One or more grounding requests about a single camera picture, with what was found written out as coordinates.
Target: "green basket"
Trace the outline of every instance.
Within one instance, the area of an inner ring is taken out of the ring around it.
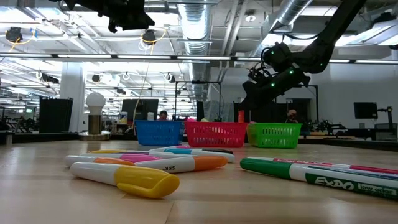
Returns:
[[[301,124],[249,124],[249,144],[264,148],[293,149],[299,142],[300,129]]]

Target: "green marker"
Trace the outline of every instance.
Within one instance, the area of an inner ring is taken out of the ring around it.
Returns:
[[[398,181],[388,177],[361,174],[352,170],[248,158],[241,160],[241,167],[283,179],[299,180],[309,184],[398,200]]]

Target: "person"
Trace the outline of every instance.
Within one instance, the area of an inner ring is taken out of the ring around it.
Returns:
[[[161,111],[158,121],[167,121],[167,111]]]
[[[285,123],[290,123],[290,124],[298,124],[299,122],[297,121],[297,111],[296,110],[289,110],[287,112],[287,119]]]

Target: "blue basket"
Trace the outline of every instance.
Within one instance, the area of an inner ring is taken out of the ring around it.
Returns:
[[[136,130],[143,146],[177,146],[182,142],[181,121],[136,121]]]

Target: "red basket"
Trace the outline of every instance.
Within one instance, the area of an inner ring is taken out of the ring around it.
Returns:
[[[193,147],[242,147],[247,123],[185,122],[187,138]]]

